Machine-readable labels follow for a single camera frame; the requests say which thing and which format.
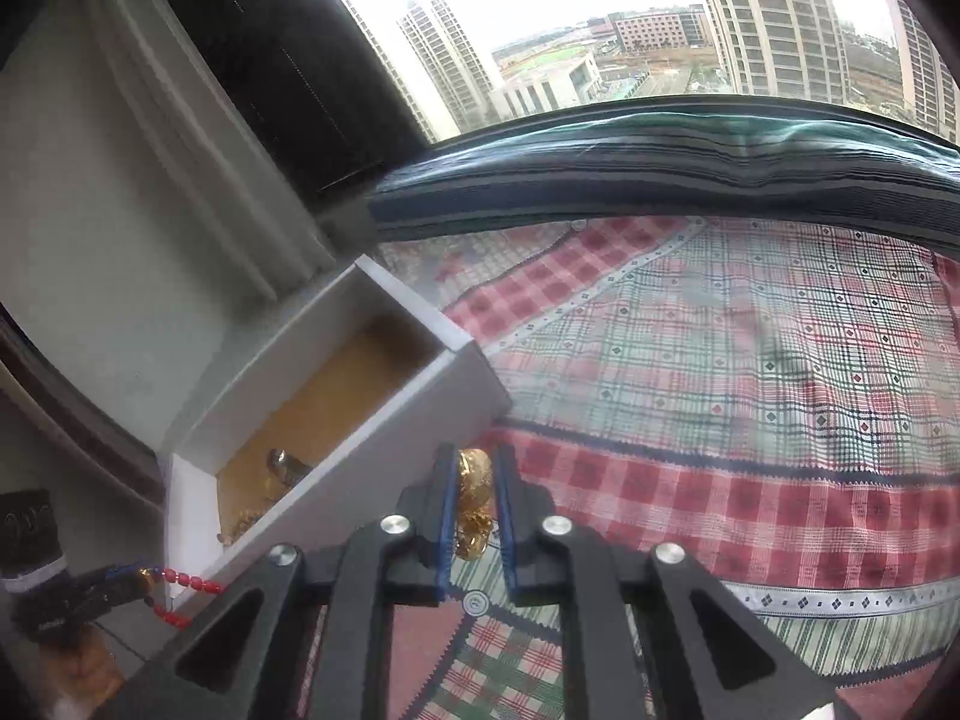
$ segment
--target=white drawer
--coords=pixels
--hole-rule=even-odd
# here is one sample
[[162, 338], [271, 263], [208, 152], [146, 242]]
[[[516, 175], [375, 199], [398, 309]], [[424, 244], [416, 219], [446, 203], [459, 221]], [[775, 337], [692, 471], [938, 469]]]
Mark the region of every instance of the white drawer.
[[[430, 358], [246, 533], [224, 547], [217, 478], [264, 420], [371, 319], [405, 314]], [[510, 406], [479, 346], [364, 256], [308, 285], [239, 330], [200, 378], [161, 450], [167, 481], [165, 557], [174, 570], [229, 583], [279, 542], [342, 543], [388, 514], [400, 490], [429, 473], [442, 442], [466, 446]], [[168, 586], [174, 608], [205, 596]]]

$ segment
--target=metal screw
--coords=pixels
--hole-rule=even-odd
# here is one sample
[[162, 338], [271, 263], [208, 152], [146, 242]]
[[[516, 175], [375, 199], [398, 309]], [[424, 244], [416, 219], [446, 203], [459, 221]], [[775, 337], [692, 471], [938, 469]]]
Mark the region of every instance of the metal screw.
[[277, 544], [270, 552], [267, 552], [270, 561], [279, 566], [290, 565], [296, 560], [296, 547], [290, 544]]
[[573, 530], [573, 523], [566, 517], [552, 514], [550, 517], [544, 517], [541, 527], [544, 528], [544, 531], [550, 533], [550, 536], [566, 536]]
[[664, 541], [664, 543], [658, 544], [654, 554], [657, 560], [669, 563], [669, 565], [675, 565], [686, 557], [683, 547], [680, 544], [673, 543], [673, 541]]
[[396, 536], [398, 533], [406, 533], [409, 527], [410, 520], [404, 517], [403, 514], [387, 514], [387, 517], [384, 517], [380, 521], [380, 528], [385, 533], [390, 533], [391, 536]]

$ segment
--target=apartment building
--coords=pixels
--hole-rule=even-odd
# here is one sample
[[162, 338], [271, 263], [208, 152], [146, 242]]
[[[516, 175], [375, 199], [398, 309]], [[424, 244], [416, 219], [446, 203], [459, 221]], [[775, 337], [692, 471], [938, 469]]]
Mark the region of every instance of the apartment building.
[[904, 78], [904, 105], [917, 127], [957, 142], [956, 81], [904, 0], [886, 0]]
[[421, 129], [424, 131], [426, 139], [430, 141], [430, 143], [435, 143], [438, 140], [437, 133], [434, 131], [426, 116], [424, 116], [424, 111], [422, 111], [421, 107], [416, 103], [413, 95], [410, 94], [410, 90], [400, 77], [400, 73], [397, 72], [397, 68], [394, 66], [394, 63], [390, 61], [390, 57], [387, 56], [387, 52], [385, 52], [383, 47], [380, 45], [380, 41], [373, 36], [373, 30], [368, 27], [367, 22], [364, 21], [363, 16], [360, 15], [359, 11], [357, 11], [350, 0], [347, 0], [346, 4], [347, 10], [349, 10], [353, 20], [357, 22], [357, 26], [360, 28], [360, 31], [364, 33], [364, 37], [366, 37], [370, 45], [373, 46], [373, 50], [376, 52], [376, 55], [379, 57], [384, 68], [386, 68], [387, 74], [390, 76], [392, 81], [394, 81], [395, 86], [397, 86], [397, 90], [400, 91], [400, 96], [403, 98], [403, 101], [407, 103], [407, 105], [410, 106], [410, 110], [413, 111], [414, 119], [416, 119], [416, 123], [419, 124]]
[[704, 32], [703, 14], [702, 5], [692, 5], [690, 8], [651, 8], [640, 12], [611, 13], [607, 20], [613, 26], [621, 49], [626, 52], [649, 52], [712, 45], [709, 33]]
[[736, 93], [847, 103], [847, 57], [832, 0], [704, 2]]
[[493, 105], [504, 122], [594, 103], [602, 83], [593, 53], [570, 47], [530, 56], [509, 73], [493, 90]]
[[470, 42], [446, 0], [410, 2], [400, 29], [461, 132], [499, 122], [490, 93], [502, 83], [500, 71]]

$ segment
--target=white building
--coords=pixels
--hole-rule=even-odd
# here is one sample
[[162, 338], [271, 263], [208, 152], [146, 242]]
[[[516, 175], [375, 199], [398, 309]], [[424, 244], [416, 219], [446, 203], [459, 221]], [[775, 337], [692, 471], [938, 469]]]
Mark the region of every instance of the white building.
[[460, 132], [497, 124], [491, 90], [501, 84], [490, 52], [477, 49], [446, 0], [410, 2], [400, 29]]
[[901, 60], [906, 109], [913, 114], [917, 127], [956, 143], [956, 101], [960, 89], [906, 2], [886, 1]]
[[459, 135], [459, 127], [397, 24], [386, 17], [378, 17], [373, 7], [365, 6], [361, 15], [350, 0], [347, 0], [347, 9], [410, 106], [427, 140], [435, 143]]
[[704, 0], [739, 95], [846, 104], [847, 57], [831, 0]]
[[600, 91], [600, 71], [589, 50], [540, 53], [511, 68], [511, 73], [491, 95], [504, 122], [593, 103]]

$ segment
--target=open drawer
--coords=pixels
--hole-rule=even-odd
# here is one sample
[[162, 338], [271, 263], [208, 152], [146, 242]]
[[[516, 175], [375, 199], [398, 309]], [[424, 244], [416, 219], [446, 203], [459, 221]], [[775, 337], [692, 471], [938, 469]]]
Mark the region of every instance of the open drawer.
[[[440, 443], [469, 445], [509, 405], [469, 334], [361, 257], [242, 328], [200, 377], [161, 452], [167, 565], [227, 584], [275, 543], [341, 543]], [[285, 494], [271, 449], [314, 466]], [[203, 603], [169, 587], [174, 608]]]

